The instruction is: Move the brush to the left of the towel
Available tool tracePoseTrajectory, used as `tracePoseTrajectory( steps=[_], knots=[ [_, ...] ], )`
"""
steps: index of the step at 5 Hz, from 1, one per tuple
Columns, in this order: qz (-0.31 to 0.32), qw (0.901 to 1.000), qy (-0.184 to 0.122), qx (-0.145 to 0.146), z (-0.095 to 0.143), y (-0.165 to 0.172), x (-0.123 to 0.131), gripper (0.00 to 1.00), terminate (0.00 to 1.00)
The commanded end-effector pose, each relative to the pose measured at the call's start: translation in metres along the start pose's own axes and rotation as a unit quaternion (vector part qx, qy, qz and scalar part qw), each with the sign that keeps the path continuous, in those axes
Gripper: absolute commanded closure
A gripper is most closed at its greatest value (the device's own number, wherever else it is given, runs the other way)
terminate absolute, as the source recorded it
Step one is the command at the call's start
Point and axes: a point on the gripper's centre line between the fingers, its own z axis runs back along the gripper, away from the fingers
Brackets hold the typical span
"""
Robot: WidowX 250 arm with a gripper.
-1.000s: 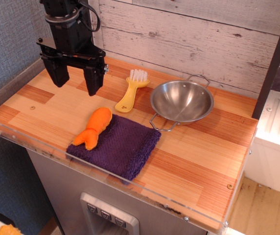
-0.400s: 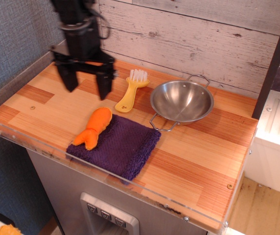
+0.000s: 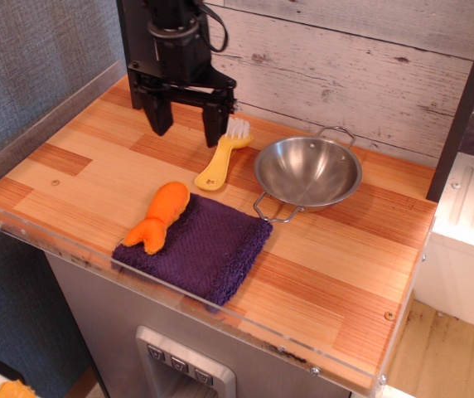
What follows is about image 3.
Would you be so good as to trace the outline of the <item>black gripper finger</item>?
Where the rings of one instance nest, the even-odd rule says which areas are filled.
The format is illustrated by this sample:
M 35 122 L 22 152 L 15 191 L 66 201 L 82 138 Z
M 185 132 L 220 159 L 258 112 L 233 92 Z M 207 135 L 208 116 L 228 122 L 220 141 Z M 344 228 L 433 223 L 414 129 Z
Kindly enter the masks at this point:
M 140 97 L 153 132 L 163 136 L 173 125 L 171 102 L 160 94 L 141 93 Z
M 220 137 L 226 133 L 229 116 L 232 113 L 232 104 L 205 104 L 203 106 L 202 118 L 208 148 L 216 146 Z

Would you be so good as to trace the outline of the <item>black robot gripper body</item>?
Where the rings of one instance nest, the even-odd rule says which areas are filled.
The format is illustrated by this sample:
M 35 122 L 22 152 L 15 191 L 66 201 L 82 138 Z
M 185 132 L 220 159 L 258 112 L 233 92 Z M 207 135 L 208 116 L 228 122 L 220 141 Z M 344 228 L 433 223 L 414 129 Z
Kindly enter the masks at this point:
M 215 69 L 212 54 L 225 49 L 210 42 L 207 28 L 151 30 L 149 60 L 133 62 L 135 92 L 163 95 L 170 102 L 203 108 L 205 104 L 233 105 L 236 81 Z

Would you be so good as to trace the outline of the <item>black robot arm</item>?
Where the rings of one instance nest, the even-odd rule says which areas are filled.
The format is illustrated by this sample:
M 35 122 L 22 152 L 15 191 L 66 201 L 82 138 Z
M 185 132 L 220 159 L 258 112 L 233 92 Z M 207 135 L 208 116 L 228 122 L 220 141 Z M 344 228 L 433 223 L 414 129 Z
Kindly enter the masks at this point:
M 210 42 L 210 19 L 220 17 L 202 1 L 120 1 L 119 20 L 133 107 L 152 131 L 173 125 L 172 104 L 200 108 L 206 144 L 213 148 L 235 111 L 236 82 L 211 64 L 222 52 Z

